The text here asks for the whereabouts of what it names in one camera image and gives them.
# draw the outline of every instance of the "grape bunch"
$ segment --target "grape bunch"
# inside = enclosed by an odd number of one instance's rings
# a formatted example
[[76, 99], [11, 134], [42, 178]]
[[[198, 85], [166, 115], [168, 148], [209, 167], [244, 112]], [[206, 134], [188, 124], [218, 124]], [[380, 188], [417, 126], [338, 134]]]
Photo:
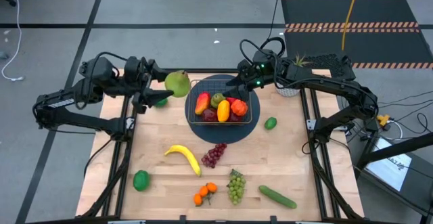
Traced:
[[245, 188], [246, 180], [243, 175], [236, 176], [230, 175], [230, 183], [229, 187], [229, 198], [230, 201], [237, 205], [241, 202], [242, 197], [244, 196], [244, 188]]
[[209, 150], [208, 153], [202, 157], [203, 164], [207, 167], [215, 168], [215, 164], [224, 154], [225, 148], [227, 148], [226, 143], [216, 144], [213, 149]]

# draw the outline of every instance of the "yellow banana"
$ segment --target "yellow banana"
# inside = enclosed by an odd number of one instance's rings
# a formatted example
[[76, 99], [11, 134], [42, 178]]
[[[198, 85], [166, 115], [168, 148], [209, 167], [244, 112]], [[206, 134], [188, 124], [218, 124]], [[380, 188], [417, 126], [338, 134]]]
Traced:
[[187, 147], [182, 145], [172, 145], [170, 149], [168, 149], [167, 152], [164, 153], [164, 155], [168, 155], [173, 152], [180, 152], [182, 153], [189, 161], [189, 164], [191, 165], [194, 172], [197, 174], [197, 176], [202, 175], [202, 170], [200, 169], [200, 166], [198, 165], [198, 162], [196, 160], [196, 157], [188, 150]]

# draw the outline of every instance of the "small orange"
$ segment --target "small orange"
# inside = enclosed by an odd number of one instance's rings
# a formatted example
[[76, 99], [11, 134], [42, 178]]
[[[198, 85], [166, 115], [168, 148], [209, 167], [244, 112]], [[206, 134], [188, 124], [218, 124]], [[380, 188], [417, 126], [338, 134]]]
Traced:
[[200, 191], [198, 193], [201, 197], [204, 197], [208, 195], [209, 191], [207, 187], [203, 186], [200, 188]]
[[202, 197], [199, 194], [194, 195], [194, 204], [201, 206], [203, 204]]
[[215, 183], [208, 183], [206, 184], [206, 187], [209, 189], [209, 192], [215, 193], [218, 190], [218, 187], [215, 185]]

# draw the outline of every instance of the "black wire basket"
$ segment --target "black wire basket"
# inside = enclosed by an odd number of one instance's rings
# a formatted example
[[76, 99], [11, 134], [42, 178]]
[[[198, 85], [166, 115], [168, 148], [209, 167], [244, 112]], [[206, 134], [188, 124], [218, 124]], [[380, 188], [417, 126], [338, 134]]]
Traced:
[[209, 92], [212, 97], [216, 93], [223, 93], [230, 89], [232, 86], [226, 86], [229, 79], [196, 79], [191, 81], [191, 91], [189, 92], [189, 105], [188, 105], [188, 122], [193, 125], [213, 125], [213, 126], [229, 126], [237, 125], [242, 126], [252, 121], [252, 108], [251, 108], [251, 95], [250, 99], [246, 102], [248, 111], [239, 122], [205, 122], [202, 120], [201, 115], [196, 115], [195, 108], [197, 104], [197, 97], [202, 92]]

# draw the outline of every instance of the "wooden table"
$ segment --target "wooden table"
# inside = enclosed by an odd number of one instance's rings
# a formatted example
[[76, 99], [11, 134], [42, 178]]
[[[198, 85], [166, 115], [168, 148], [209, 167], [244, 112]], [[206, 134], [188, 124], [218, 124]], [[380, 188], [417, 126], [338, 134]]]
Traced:
[[[316, 70], [315, 73], [329, 76], [327, 70]], [[193, 80], [210, 75], [190, 74], [189, 77]], [[163, 89], [164, 85], [153, 82], [152, 88]], [[243, 140], [229, 144], [215, 169], [202, 166], [201, 177], [195, 175], [183, 155], [164, 156], [171, 145], [180, 144], [187, 146], [200, 161], [214, 147], [214, 144], [195, 136], [189, 128], [184, 112], [186, 97], [170, 97], [165, 108], [152, 108], [139, 115], [121, 218], [179, 220], [180, 215], [186, 215], [188, 220], [266, 221], [271, 215], [276, 215], [279, 221], [319, 221], [310, 156], [301, 152], [307, 136], [300, 96], [282, 97], [272, 85], [255, 92], [260, 100], [260, 118], [256, 128]], [[313, 115], [310, 93], [306, 94]], [[331, 116], [339, 110], [335, 95], [317, 92], [317, 97], [322, 116]], [[122, 97], [105, 97], [101, 117], [120, 116], [122, 100]], [[267, 131], [263, 124], [271, 116], [277, 118], [278, 125]], [[346, 142], [342, 132], [334, 131], [332, 138]], [[105, 133], [97, 133], [92, 153], [106, 140], [108, 136]], [[337, 189], [352, 208], [363, 215], [348, 150], [332, 141], [327, 146]], [[111, 144], [90, 164], [78, 203], [78, 215], [94, 203], [106, 186], [113, 149], [114, 144]], [[225, 187], [231, 169], [243, 173], [247, 180], [246, 193], [237, 206], [230, 203]], [[133, 188], [132, 178], [138, 170], [147, 171], [152, 178], [151, 187], [144, 192]], [[208, 182], [219, 187], [212, 197], [212, 205], [205, 202], [201, 207], [195, 207], [193, 195]], [[264, 197], [258, 191], [259, 185], [268, 185], [293, 199], [298, 208], [287, 209]], [[324, 191], [328, 216], [331, 216], [329, 192], [325, 186]], [[114, 213], [117, 194], [114, 190], [110, 213]]]

